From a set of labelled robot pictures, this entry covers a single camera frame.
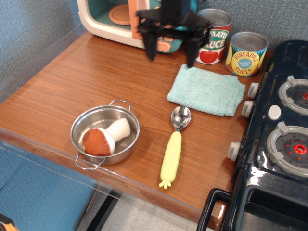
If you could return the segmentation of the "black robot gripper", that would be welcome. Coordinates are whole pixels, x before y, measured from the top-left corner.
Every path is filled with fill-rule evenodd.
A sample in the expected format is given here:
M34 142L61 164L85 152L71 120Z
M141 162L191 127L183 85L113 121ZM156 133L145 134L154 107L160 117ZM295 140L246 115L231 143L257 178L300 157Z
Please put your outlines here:
M151 10L137 10L138 31L141 33L147 57L153 61L157 55L159 37L180 39L185 42L187 67L197 58L200 42L208 42L213 27L210 20L198 16L193 0L162 0L161 6Z

